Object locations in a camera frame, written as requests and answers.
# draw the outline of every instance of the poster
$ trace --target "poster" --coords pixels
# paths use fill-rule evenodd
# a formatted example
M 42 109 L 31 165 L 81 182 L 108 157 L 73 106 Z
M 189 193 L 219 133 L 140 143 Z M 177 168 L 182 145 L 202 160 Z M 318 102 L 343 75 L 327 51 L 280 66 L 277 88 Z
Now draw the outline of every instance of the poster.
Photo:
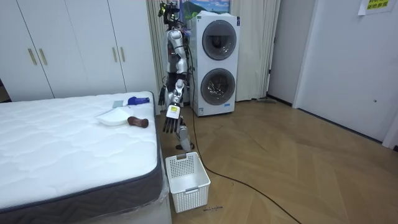
M 370 14 L 391 12 L 397 0 L 362 0 L 358 15 L 365 16 Z
M 229 12 L 231 0 L 182 0 L 183 16 L 186 21 L 195 17 L 200 11 L 218 14 Z

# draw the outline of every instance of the wardrobe door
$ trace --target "wardrobe door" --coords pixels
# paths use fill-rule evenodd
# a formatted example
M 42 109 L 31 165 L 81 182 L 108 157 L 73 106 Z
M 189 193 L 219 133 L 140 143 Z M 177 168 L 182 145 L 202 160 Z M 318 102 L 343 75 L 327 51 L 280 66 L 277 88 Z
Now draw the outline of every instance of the wardrobe door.
M 93 93 L 125 93 L 108 1 L 65 2 Z
M 64 0 L 17 0 L 56 98 L 92 94 Z
M 0 79 L 12 101 L 53 98 L 15 0 L 0 1 Z
M 146 0 L 108 0 L 127 92 L 151 91 L 157 100 Z

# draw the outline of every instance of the white curtain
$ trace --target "white curtain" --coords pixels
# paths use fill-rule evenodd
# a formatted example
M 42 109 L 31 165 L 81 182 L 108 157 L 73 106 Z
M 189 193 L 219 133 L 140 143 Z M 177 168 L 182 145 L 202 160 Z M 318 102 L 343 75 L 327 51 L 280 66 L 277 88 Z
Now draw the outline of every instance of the white curtain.
M 280 0 L 231 0 L 241 18 L 236 101 L 265 97 Z

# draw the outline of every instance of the humanoid robot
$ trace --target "humanoid robot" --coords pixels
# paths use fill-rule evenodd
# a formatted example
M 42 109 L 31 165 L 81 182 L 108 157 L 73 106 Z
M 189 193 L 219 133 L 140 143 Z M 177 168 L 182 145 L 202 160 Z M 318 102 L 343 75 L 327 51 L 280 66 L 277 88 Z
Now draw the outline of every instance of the humanoid robot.
M 160 90 L 159 105 L 166 105 L 166 120 L 163 132 L 177 135 L 180 141 L 177 149 L 182 149 L 185 153 L 193 149 L 188 128 L 181 116 L 181 105 L 183 104 L 183 92 L 187 82 L 188 74 L 188 37 L 183 29 L 183 23 L 179 21 L 180 9 L 179 2 L 160 4 L 158 16 L 164 17 L 164 24 L 168 25 L 165 33 L 167 39 L 167 77 Z

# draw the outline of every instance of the white basket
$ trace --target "white basket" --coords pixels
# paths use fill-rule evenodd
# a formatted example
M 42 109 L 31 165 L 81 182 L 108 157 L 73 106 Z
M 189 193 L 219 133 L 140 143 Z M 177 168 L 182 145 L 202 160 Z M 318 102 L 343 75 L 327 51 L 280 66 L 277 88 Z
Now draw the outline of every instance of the white basket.
M 175 212 L 180 213 L 207 204 L 210 179 L 195 152 L 166 158 L 170 192 Z

